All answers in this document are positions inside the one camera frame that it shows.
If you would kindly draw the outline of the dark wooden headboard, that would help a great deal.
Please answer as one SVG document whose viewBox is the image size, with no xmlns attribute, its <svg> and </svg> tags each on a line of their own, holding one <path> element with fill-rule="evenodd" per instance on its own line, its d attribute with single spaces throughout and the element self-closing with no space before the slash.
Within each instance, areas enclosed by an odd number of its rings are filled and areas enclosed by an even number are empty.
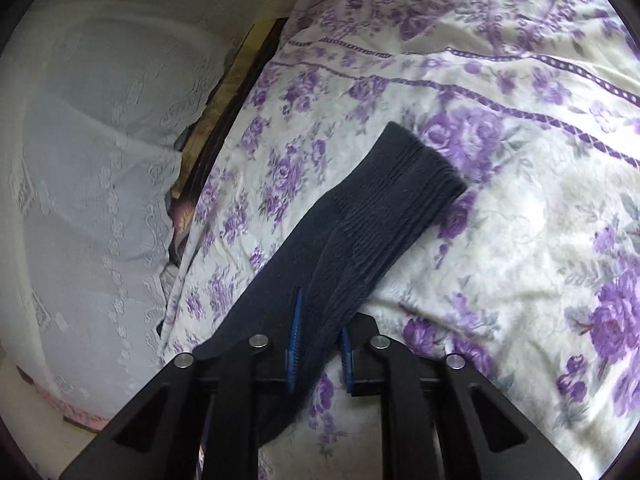
<svg viewBox="0 0 640 480">
<path fill-rule="evenodd" d="M 186 130 L 180 174 L 169 192 L 168 214 L 174 226 L 169 258 L 173 264 L 180 262 L 209 171 L 250 90 L 277 51 L 285 24 L 285 18 L 277 18 L 252 26 L 224 76 L 209 93 L 204 112 Z"/>
</svg>

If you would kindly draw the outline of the purple floral bed sheet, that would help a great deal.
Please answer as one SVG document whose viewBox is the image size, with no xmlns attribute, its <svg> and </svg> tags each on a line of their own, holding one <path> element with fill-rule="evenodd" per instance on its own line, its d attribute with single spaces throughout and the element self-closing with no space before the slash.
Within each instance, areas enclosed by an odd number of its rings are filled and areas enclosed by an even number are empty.
<svg viewBox="0 0 640 480">
<path fill-rule="evenodd" d="M 218 330 L 389 122 L 468 188 L 363 309 L 601 477 L 639 420 L 639 50 L 608 0 L 298 0 L 196 203 L 160 357 Z"/>
</svg>

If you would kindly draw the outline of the pink floral blanket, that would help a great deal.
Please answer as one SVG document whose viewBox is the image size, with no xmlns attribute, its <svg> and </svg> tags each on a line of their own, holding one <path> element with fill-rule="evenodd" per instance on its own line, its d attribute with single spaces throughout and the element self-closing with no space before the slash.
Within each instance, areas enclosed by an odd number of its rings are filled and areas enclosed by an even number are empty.
<svg viewBox="0 0 640 480">
<path fill-rule="evenodd" d="M 25 367 L 14 365 L 18 376 L 62 416 L 64 422 L 82 430 L 97 434 L 113 418 L 96 404 L 93 394 L 84 386 L 78 386 L 64 375 L 52 372 L 30 374 Z"/>
</svg>

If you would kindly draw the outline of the navy knit cardigan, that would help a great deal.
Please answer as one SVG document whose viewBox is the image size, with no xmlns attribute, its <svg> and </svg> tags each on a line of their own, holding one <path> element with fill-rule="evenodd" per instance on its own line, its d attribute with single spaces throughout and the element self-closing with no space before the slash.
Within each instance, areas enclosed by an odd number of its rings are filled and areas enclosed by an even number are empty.
<svg viewBox="0 0 640 480">
<path fill-rule="evenodd" d="M 302 292 L 294 388 L 286 398 L 262 402 L 259 444 L 292 424 L 342 328 L 465 189 L 444 156 L 391 122 L 360 164 L 307 211 L 213 336 L 195 349 L 198 358 L 213 358 L 255 334 L 287 344 L 294 292 Z"/>
</svg>

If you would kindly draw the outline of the white lace cover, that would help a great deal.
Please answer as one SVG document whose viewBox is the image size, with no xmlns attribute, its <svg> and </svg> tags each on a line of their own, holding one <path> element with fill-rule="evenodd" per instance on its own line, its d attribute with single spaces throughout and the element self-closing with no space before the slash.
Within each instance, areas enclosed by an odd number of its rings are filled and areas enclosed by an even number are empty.
<svg viewBox="0 0 640 480">
<path fill-rule="evenodd" d="M 156 372 L 178 137 L 296 0 L 35 0 L 1 55 L 1 340 L 109 418 Z"/>
</svg>

